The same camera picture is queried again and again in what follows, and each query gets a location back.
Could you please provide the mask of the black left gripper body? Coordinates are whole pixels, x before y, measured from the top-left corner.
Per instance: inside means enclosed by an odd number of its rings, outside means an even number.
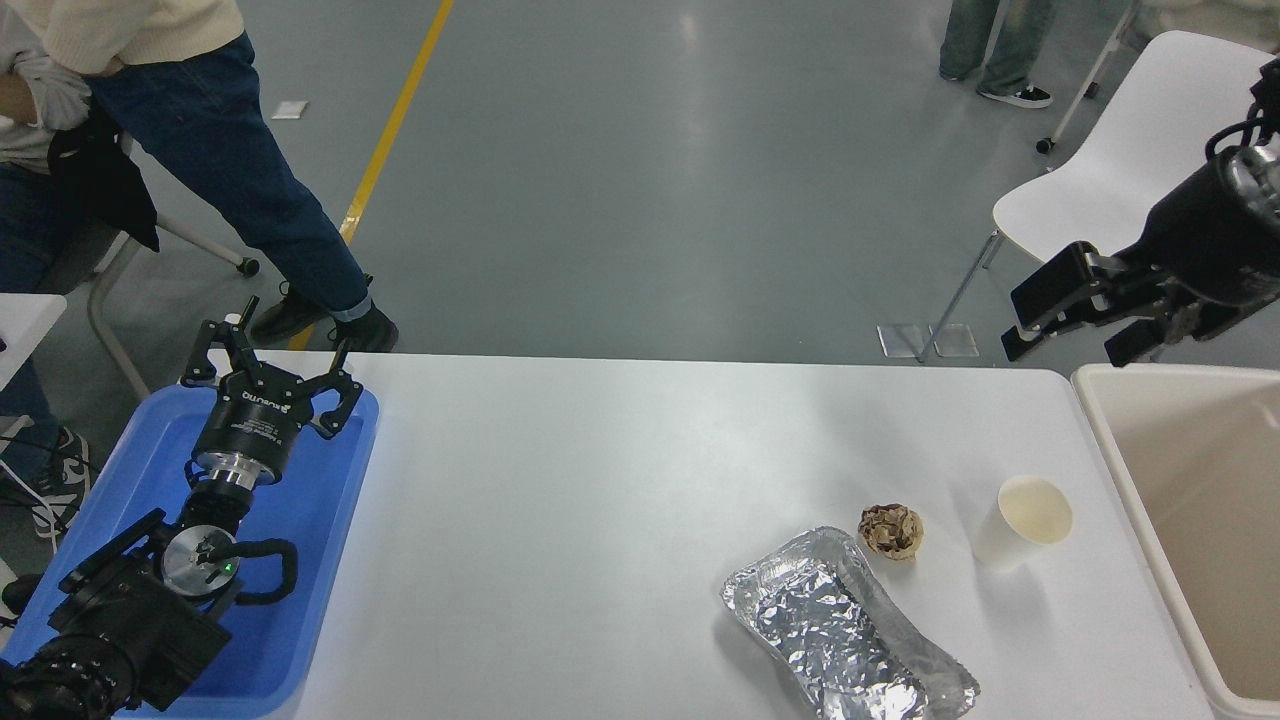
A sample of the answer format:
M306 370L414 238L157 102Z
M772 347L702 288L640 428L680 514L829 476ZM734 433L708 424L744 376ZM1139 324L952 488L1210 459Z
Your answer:
M211 470L216 457L238 455L261 475L282 475L314 406L303 379L279 368L241 369L219 380L218 400L192 451Z

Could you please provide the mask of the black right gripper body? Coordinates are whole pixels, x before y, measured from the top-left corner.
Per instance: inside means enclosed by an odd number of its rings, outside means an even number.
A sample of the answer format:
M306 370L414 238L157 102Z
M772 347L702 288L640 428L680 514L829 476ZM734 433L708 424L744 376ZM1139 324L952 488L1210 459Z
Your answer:
M1203 164L1152 206L1138 255L1211 302L1244 307L1274 297L1277 154L1222 152Z

